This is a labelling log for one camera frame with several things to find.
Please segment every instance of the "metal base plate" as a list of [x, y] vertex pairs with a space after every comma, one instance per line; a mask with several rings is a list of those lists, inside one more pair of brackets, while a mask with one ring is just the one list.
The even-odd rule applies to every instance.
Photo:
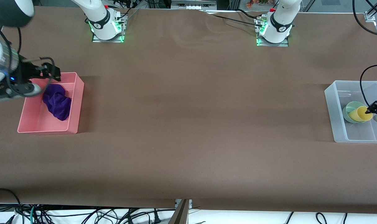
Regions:
[[[254, 19], [255, 24], [260, 24], [259, 20]], [[260, 27], [255, 26], [255, 33], [256, 33], [256, 45], [257, 46], [268, 46], [268, 47], [288, 47], [288, 38], [285, 39], [281, 43], [270, 43], [268, 42], [262, 35], [259, 35]]]
[[128, 21], [128, 15], [125, 15], [116, 21], [116, 22], [122, 22], [120, 25], [117, 25], [117, 27], [120, 28], [122, 31], [119, 34], [117, 34], [114, 38], [109, 39], [109, 40], [101, 40], [98, 37], [96, 37], [95, 34], [93, 34], [92, 42], [93, 43], [123, 43], [125, 41], [125, 31], [126, 31], [127, 21]]

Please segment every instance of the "teal cable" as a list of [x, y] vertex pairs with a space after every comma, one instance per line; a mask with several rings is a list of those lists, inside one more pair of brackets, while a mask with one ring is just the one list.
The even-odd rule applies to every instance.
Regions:
[[31, 224], [34, 224], [34, 221], [32, 220], [32, 216], [34, 215], [34, 208], [35, 208], [35, 205], [32, 206], [31, 212], [30, 212], [30, 221], [31, 221]]

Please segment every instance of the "brown table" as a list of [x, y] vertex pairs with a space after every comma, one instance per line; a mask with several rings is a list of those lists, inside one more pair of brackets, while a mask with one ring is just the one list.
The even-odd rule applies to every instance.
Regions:
[[377, 63], [352, 14], [298, 14], [289, 47], [196, 10], [140, 10], [123, 44], [84, 19], [37, 7], [22, 29], [22, 55], [85, 82], [75, 135], [18, 134], [23, 99], [0, 103], [0, 187], [23, 203], [377, 212], [377, 144], [335, 143], [324, 97]]

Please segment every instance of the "white plastic bin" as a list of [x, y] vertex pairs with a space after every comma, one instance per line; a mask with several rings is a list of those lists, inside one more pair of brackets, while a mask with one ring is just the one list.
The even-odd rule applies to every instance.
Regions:
[[[362, 81], [362, 85], [368, 103], [376, 101], [377, 81]], [[343, 118], [342, 109], [349, 102], [358, 101], [365, 104], [360, 91], [360, 81], [336, 80], [324, 93], [335, 142], [377, 143], [377, 122], [374, 119], [352, 124]]]

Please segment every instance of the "yellow cup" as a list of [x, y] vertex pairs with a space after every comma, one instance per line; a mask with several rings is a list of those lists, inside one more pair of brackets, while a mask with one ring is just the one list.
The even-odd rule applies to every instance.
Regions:
[[366, 106], [360, 106], [359, 108], [350, 112], [348, 115], [352, 120], [354, 120], [356, 122], [369, 121], [369, 120], [372, 119], [372, 114], [366, 114], [365, 113], [366, 111], [367, 111]]

